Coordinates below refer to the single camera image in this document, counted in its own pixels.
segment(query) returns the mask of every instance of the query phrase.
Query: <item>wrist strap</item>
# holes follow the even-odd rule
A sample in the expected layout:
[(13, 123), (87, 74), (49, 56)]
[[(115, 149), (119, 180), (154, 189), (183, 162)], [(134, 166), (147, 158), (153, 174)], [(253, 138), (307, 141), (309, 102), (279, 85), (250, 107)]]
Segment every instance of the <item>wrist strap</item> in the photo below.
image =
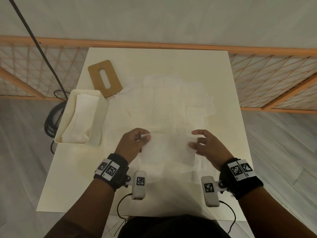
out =
[(129, 170), (128, 162), (118, 154), (110, 154), (95, 170), (93, 178), (103, 180), (109, 184), (114, 191), (125, 185), (126, 173)]
[(246, 160), (232, 158), (221, 167), (219, 180), (238, 200), (257, 187), (263, 187), (263, 182), (256, 176)]

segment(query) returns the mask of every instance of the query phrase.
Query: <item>qr code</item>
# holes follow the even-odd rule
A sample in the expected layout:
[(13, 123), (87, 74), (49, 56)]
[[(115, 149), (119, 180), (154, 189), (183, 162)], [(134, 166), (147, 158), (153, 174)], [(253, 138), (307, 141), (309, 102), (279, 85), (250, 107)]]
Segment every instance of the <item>qr code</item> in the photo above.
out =
[(106, 173), (110, 176), (113, 176), (116, 171), (117, 169), (110, 165), (109, 168), (106, 170)]
[(240, 169), (239, 165), (230, 167), (230, 169), (231, 169), (234, 176), (238, 176), (240, 174), (243, 174), (243, 171)]
[(107, 163), (102, 162), (102, 163), (99, 165), (98, 169), (99, 169), (99, 170), (104, 170), (106, 166), (107, 166)]
[(241, 167), (243, 168), (244, 172), (250, 172), (253, 171), (253, 169), (251, 168), (251, 166), (248, 163), (245, 164), (240, 164)]
[(137, 185), (144, 185), (145, 178), (144, 177), (137, 177)]
[(214, 185), (212, 183), (206, 183), (204, 184), (204, 187), (206, 193), (215, 192)]

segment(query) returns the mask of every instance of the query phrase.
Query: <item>person's right arm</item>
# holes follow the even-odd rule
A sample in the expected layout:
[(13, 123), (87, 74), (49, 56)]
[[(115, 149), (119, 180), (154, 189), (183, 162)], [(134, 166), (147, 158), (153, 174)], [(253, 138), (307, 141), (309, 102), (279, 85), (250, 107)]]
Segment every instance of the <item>person's right arm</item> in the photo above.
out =
[[(194, 130), (193, 135), (204, 135), (197, 143), (189, 143), (196, 154), (205, 156), (220, 171), (222, 165), (233, 158), (228, 149), (207, 130)], [(283, 208), (263, 187), (258, 187), (238, 200), (256, 238), (317, 236)]]

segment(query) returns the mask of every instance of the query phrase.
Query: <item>person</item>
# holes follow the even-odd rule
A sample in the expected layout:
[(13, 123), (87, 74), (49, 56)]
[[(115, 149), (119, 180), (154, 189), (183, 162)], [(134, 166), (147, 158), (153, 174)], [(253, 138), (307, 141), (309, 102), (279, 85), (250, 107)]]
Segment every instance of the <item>person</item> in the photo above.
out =
[[(141, 128), (125, 133), (114, 154), (123, 157), (127, 164), (136, 158), (140, 149), (151, 139), (141, 138), (149, 131)], [(189, 143), (196, 154), (205, 156), (219, 171), (234, 159), (228, 149), (207, 130), (194, 130), (193, 135), (203, 135), (197, 143)], [(235, 186), (235, 196), (256, 238), (260, 237), (314, 237), (317, 236), (304, 224), (284, 209), (263, 188), (263, 183), (255, 177), (243, 186)], [(113, 202), (116, 188), (95, 178), (88, 188), (53, 226), (45, 238), (53, 237), (101, 237)], [(191, 215), (174, 217), (133, 217), (121, 228), (118, 237), (230, 237), (216, 222)]]

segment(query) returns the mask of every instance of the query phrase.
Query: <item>finger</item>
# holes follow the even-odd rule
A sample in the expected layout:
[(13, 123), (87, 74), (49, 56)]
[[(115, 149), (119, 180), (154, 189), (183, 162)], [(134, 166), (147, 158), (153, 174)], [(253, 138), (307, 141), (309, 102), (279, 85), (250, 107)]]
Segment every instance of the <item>finger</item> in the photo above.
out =
[(151, 139), (151, 135), (147, 135), (145, 137), (143, 137), (142, 139), (140, 139), (139, 141), (137, 141), (137, 144), (140, 148), (142, 148), (145, 144), (147, 144), (147, 142)]
[(194, 142), (189, 142), (188, 146), (193, 148), (193, 149), (195, 149), (195, 150), (197, 150), (198, 152), (204, 153), (205, 145), (197, 144), (197, 143), (194, 143)]
[(134, 136), (135, 140), (139, 140), (141, 135), (149, 134), (150, 132), (143, 128), (135, 128), (130, 131), (130, 133)]
[(193, 131), (192, 131), (192, 134), (193, 134), (193, 135), (203, 135), (203, 136), (205, 136), (206, 138), (212, 136), (211, 132), (209, 132), (208, 130), (205, 130), (205, 129), (196, 129), (196, 130), (193, 130)]
[(196, 151), (196, 154), (197, 154), (197, 155), (204, 156), (204, 154), (203, 154), (203, 153), (201, 153), (201, 152), (199, 152), (199, 151)]
[(198, 144), (206, 144), (206, 142), (207, 142), (207, 139), (206, 138), (197, 138), (197, 143)]

